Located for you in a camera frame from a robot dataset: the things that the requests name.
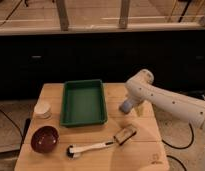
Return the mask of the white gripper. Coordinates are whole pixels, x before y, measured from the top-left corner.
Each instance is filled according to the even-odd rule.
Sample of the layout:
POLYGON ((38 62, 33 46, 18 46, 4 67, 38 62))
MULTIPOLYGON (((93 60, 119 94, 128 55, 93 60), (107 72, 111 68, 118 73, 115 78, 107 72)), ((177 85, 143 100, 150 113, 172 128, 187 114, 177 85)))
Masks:
POLYGON ((137 96, 133 96, 133 95, 131 95, 131 94, 128 94, 126 100, 129 100, 130 102, 132 102, 133 105, 134 105, 134 107, 136 107, 136 106, 139 105, 138 107, 136 107, 136 112, 137 112, 138 117, 142 117, 142 116, 144 115, 144 112, 143 112, 143 111, 144 111, 143 104, 140 105, 141 103, 144 102, 144 99, 143 99, 143 98, 137 97, 137 96))

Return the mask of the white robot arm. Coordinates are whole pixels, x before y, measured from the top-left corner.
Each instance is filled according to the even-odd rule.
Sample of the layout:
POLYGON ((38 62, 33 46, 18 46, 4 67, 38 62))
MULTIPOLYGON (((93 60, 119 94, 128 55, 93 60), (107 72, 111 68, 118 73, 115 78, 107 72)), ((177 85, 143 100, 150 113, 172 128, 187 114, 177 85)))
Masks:
POLYGON ((144 100, 187 121, 205 131, 205 100, 171 92, 152 85, 154 75, 147 69, 140 70, 127 80, 127 99, 119 109, 128 114, 144 100))

